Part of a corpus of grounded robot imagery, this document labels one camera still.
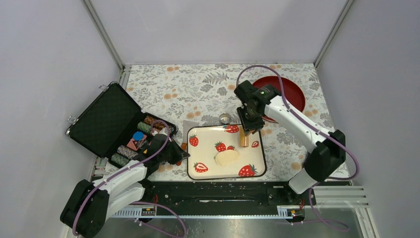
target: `red strawberry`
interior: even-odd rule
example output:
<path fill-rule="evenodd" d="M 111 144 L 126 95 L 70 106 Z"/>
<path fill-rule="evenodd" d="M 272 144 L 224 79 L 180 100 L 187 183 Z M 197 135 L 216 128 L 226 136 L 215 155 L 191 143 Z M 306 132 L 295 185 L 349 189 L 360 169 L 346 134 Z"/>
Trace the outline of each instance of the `red strawberry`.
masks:
<path fill-rule="evenodd" d="M 194 168 L 196 168 L 196 172 L 198 173 L 204 173 L 209 170 L 203 163 L 195 163 Z"/>
<path fill-rule="evenodd" d="M 237 133 L 239 131 L 239 127 L 237 125 L 225 125 L 223 128 L 228 133 Z"/>
<path fill-rule="evenodd" d="M 259 145 L 260 145 L 260 143 L 258 141 L 254 141 L 254 142 L 252 142 L 251 147 L 252 148 L 257 148 Z"/>
<path fill-rule="evenodd" d="M 190 136 L 190 144 L 194 147 L 198 145 L 198 138 L 196 137 L 196 135 Z"/>
<path fill-rule="evenodd" d="M 226 150 L 226 146 L 221 141 L 215 144 L 215 148 L 218 152 L 222 152 Z"/>
<path fill-rule="evenodd" d="M 239 171 L 238 175 L 240 177 L 252 177 L 255 176 L 257 170 L 255 169 L 254 165 L 246 165 Z"/>

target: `plate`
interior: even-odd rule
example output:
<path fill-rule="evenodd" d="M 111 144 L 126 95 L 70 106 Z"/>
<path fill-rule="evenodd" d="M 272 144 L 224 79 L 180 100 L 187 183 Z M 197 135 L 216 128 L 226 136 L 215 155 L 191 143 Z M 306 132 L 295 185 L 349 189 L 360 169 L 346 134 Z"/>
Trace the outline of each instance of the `plate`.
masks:
<path fill-rule="evenodd" d="M 284 94 L 286 94 L 286 99 L 298 110 L 303 112 L 303 109 L 305 108 L 305 96 L 302 92 L 302 90 L 299 88 L 296 83 L 290 81 L 287 78 L 281 77 L 281 80 L 283 81 L 284 85 Z M 277 76 L 267 76 L 264 78 L 260 78 L 257 81 L 255 81 L 252 85 L 258 89 L 266 86 L 271 85 L 274 88 L 276 88 L 278 91 L 281 91 L 280 82 L 278 81 Z M 275 120 L 264 116 L 262 117 L 266 121 L 275 122 Z"/>
<path fill-rule="evenodd" d="M 241 125 L 201 126 L 193 127 L 188 132 L 187 173 L 195 180 L 243 178 L 239 175 L 250 173 L 248 177 L 259 177 L 265 174 L 267 166 L 261 133 L 249 135 L 249 147 L 239 146 L 239 129 Z M 238 151 L 239 159 L 223 167 L 216 164 L 215 157 L 219 150 L 232 149 Z"/>

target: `strawberry print tray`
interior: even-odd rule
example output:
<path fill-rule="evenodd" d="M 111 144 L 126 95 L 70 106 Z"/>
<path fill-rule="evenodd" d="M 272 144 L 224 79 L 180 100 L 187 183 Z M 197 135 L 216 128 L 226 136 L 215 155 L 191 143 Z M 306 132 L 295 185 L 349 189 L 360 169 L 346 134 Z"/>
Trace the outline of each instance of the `strawberry print tray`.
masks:
<path fill-rule="evenodd" d="M 188 132 L 188 176 L 195 180 L 259 177 L 265 174 L 266 164 L 260 132 L 249 135 L 249 146 L 239 146 L 241 125 L 193 127 Z M 216 155 L 236 150 L 237 160 L 226 166 L 216 163 Z"/>

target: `white oval object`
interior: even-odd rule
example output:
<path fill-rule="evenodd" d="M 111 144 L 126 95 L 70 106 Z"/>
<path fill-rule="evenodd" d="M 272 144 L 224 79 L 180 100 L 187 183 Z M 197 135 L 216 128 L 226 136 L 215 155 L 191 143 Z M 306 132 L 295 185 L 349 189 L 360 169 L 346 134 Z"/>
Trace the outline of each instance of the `white oval object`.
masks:
<path fill-rule="evenodd" d="M 219 152 L 216 155 L 215 160 L 216 160 L 216 164 L 225 167 L 228 164 L 231 164 L 239 160 L 239 152 L 236 150 L 225 150 L 225 151 Z"/>

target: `wall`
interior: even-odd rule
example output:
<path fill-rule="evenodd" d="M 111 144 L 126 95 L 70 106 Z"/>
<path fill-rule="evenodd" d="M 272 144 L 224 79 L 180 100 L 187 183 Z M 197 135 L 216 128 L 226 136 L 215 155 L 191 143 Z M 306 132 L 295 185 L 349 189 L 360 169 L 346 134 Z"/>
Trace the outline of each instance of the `wall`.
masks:
<path fill-rule="evenodd" d="M 94 156 L 64 135 L 118 79 L 81 1 L 0 3 L 0 237 L 57 238 Z"/>
<path fill-rule="evenodd" d="M 381 238 L 418 237 L 420 2 L 358 0 L 318 68 Z"/>
<path fill-rule="evenodd" d="M 346 0 L 92 0 L 127 64 L 314 62 Z"/>

